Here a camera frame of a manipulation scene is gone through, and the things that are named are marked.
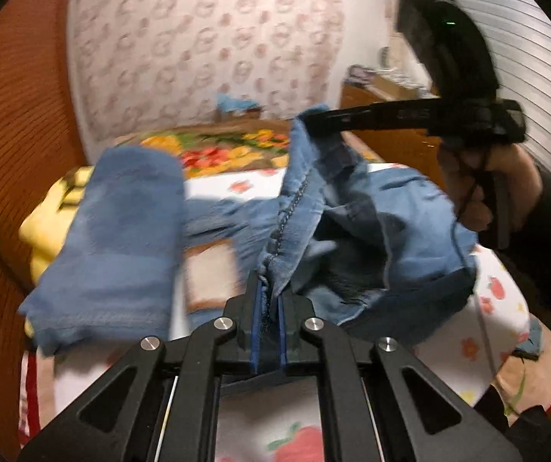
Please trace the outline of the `person's right hand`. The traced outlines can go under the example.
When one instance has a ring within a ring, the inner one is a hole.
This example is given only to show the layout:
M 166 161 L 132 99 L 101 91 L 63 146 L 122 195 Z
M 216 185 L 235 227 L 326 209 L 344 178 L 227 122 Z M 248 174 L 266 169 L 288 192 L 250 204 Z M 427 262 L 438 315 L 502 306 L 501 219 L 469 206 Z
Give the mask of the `person's right hand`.
M 503 182 L 506 217 L 511 229 L 521 228 L 540 199 L 543 182 L 540 171 L 519 144 L 473 151 L 443 143 L 437 153 L 447 194 L 454 213 L 470 231 L 485 231 L 498 209 L 496 181 Z

